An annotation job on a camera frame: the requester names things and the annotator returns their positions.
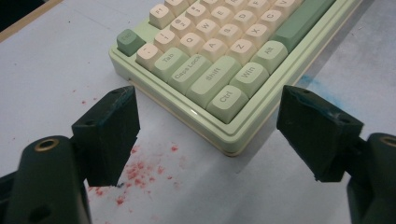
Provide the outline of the white table mat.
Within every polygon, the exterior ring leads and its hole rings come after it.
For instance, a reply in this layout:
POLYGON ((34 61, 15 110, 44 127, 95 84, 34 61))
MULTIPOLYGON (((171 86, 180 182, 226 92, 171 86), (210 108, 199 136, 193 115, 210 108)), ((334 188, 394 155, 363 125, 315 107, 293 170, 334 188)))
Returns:
MULTIPOLYGON (((117 34, 160 0, 63 0, 0 42, 0 176, 23 149, 72 124, 124 85, 117 34)), ((396 0, 362 0, 300 82, 363 123, 396 135, 396 0)), ((115 188, 91 189, 93 224, 349 224, 346 183, 319 183, 269 119, 237 157, 223 155, 146 95, 115 188)))

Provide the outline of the green and cream keyboard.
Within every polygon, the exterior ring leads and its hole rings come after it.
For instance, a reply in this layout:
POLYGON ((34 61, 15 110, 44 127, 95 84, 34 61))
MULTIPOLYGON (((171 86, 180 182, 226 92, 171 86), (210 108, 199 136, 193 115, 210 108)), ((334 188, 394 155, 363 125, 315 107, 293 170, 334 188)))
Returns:
POLYGON ((109 56, 118 75, 240 154, 362 0, 163 0, 109 56))

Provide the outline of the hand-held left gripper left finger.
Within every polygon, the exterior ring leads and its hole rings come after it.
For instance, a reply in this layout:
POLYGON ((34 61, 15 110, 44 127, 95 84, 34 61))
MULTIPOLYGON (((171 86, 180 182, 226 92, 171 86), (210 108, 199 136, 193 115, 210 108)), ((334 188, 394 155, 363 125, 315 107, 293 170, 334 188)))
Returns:
POLYGON ((72 131, 83 178, 91 187, 117 186, 140 131, 134 87, 110 91, 72 131))

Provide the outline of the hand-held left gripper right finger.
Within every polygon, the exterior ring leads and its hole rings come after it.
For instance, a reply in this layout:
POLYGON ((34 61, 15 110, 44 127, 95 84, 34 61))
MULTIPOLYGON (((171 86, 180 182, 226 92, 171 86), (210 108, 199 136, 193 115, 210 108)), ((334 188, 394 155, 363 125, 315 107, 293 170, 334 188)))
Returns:
POLYGON ((316 180, 339 182, 363 123, 312 91, 286 85, 276 127, 316 180))

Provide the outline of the wooden table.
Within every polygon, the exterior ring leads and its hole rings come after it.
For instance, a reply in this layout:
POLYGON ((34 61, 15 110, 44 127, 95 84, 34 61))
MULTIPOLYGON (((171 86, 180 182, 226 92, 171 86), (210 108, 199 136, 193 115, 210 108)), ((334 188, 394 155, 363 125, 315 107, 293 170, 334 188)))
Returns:
POLYGON ((15 21, 13 24, 8 26, 7 29, 0 33, 0 43, 5 41, 7 38, 15 35, 18 31, 23 29, 25 26, 44 15, 47 11, 54 8, 55 6, 62 3, 63 0, 46 0, 43 5, 36 8, 32 12, 28 13, 18 21, 15 21))

